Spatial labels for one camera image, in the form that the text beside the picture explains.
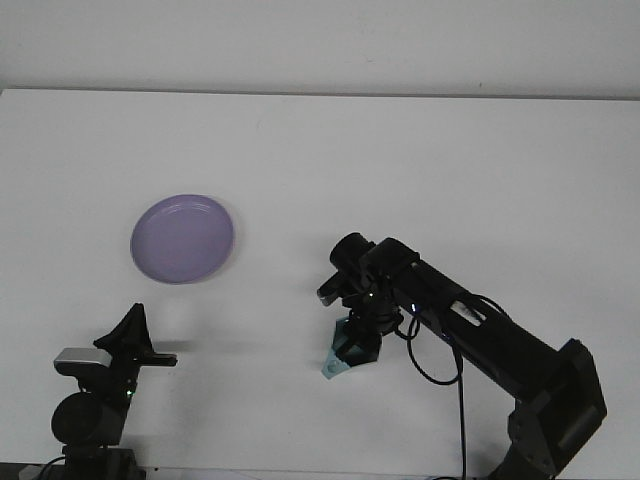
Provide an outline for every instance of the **black cable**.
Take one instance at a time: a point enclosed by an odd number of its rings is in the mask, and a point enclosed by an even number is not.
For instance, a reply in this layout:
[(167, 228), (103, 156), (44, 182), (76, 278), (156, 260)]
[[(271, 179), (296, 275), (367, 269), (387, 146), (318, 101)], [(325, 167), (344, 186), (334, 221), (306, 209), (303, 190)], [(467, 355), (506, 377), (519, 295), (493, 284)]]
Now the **black cable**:
[(412, 346), (412, 341), (414, 338), (416, 338), (419, 331), (420, 331), (420, 322), (418, 321), (418, 317), (416, 316), (411, 319), (411, 323), (409, 324), (409, 330), (407, 330), (407, 334), (405, 336), (407, 341), (407, 351), (409, 352), (409, 358), (411, 359), (411, 363), (413, 363), (413, 366), (416, 367), (416, 370), (418, 370), (418, 372), (420, 372), (420, 374), (424, 378), (429, 380), (431, 383), (435, 383), (436, 385), (447, 386), (447, 385), (453, 385), (454, 383), (456, 383), (462, 376), (461, 366), (458, 368), (458, 373), (456, 374), (456, 376), (453, 377), (451, 380), (438, 380), (437, 378), (434, 378), (431, 375), (429, 375), (427, 372), (425, 372), (424, 369), (420, 366), (420, 364), (416, 360), (416, 357), (413, 353), (413, 346)]
[(57, 458), (54, 458), (53, 460), (51, 460), (44, 467), (42, 467), (42, 470), (40, 470), (40, 473), (38, 473), (38, 475), (36, 475), (33, 480), (44, 480), (45, 478), (49, 478), (48, 471), (51, 469), (51, 465), (53, 465), (54, 463), (59, 462), (60, 460), (64, 460), (65, 458), (66, 458), (65, 456), (62, 456), (62, 457), (57, 457)]
[[(409, 352), (409, 358), (411, 362), (416, 367), (418, 372), (425, 377), (429, 382), (434, 383), (440, 386), (453, 385), (454, 383), (458, 384), (458, 405), (459, 405), (459, 415), (460, 415), (460, 451), (462, 455), (462, 480), (466, 480), (467, 478), (467, 434), (466, 434), (466, 426), (464, 420), (464, 384), (462, 381), (462, 369), (463, 369), (463, 360), (462, 354), (460, 353), (460, 349), (455, 341), (451, 340), (451, 351), (453, 352), (453, 358), (456, 363), (456, 371), (457, 374), (451, 380), (443, 381), (433, 378), (424, 369), (418, 364), (418, 361), (413, 354), (413, 347), (411, 342), (416, 338), (418, 332), (420, 331), (420, 321), (417, 316), (414, 316), (411, 319), (411, 323), (409, 323), (409, 329), (407, 333), (404, 334), (400, 331), (398, 327), (395, 329), (396, 335), (400, 338), (404, 339), (407, 342), (407, 351)], [(433, 480), (457, 480), (454, 477), (437, 477)]]
[(509, 320), (511, 320), (511, 317), (509, 316), (509, 314), (496, 301), (491, 300), (489, 297), (485, 297), (484, 295), (478, 295), (477, 293), (472, 293), (471, 295), (473, 295), (475, 298), (477, 298), (479, 300), (482, 300), (485, 303), (488, 303), (493, 308), (495, 308), (498, 312), (500, 312), (505, 317), (507, 317)]

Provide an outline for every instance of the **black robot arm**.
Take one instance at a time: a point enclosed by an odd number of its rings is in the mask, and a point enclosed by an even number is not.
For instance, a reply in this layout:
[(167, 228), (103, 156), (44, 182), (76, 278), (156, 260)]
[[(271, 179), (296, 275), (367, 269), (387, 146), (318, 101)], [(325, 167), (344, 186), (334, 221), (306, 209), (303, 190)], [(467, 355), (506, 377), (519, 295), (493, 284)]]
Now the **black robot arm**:
[(44, 469), (48, 480), (144, 480), (131, 449), (110, 448), (122, 436), (140, 367), (173, 367), (177, 357), (153, 349), (144, 307), (136, 303), (97, 348), (65, 348), (54, 360), (61, 375), (78, 380), (80, 392), (67, 397), (51, 419), (54, 436), (64, 443), (65, 465)]
[(345, 327), (349, 339), (336, 351), (341, 360), (348, 359), (350, 349), (366, 350), (375, 339), (379, 348), (381, 337), (402, 321), (402, 308), (455, 344), (514, 397), (516, 408), (508, 421), (511, 447), (490, 479), (552, 478), (602, 423), (606, 406), (600, 382), (591, 354), (578, 340), (554, 350), (393, 238), (376, 245), (352, 233), (336, 245), (330, 260), (338, 272), (318, 296), (325, 305), (342, 298), (351, 308)]

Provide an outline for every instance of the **plate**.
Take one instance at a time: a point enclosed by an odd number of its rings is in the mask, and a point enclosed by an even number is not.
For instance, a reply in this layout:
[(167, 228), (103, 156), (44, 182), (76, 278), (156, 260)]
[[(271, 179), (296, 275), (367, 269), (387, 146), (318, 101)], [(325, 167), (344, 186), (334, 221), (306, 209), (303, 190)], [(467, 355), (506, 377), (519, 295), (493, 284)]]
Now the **plate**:
[(218, 270), (233, 249), (229, 213), (203, 195), (176, 195), (149, 208), (131, 235), (131, 256), (148, 277), (189, 283)]

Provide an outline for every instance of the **white wall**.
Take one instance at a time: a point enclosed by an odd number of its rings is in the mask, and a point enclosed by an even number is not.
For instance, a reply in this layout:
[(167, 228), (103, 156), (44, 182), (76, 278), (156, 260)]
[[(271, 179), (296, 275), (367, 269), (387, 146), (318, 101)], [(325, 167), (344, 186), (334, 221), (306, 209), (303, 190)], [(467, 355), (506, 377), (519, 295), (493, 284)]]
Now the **white wall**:
[(0, 82), (640, 96), (637, 1), (0, 0)]

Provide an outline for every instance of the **purple plate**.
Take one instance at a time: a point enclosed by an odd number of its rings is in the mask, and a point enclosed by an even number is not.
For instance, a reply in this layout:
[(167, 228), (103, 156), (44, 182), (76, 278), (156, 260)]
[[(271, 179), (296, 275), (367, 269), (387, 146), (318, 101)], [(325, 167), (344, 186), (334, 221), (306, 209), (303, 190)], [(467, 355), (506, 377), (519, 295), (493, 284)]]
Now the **purple plate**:
[(147, 210), (131, 235), (131, 256), (148, 277), (188, 283), (211, 275), (233, 248), (231, 217), (202, 195), (165, 198)]

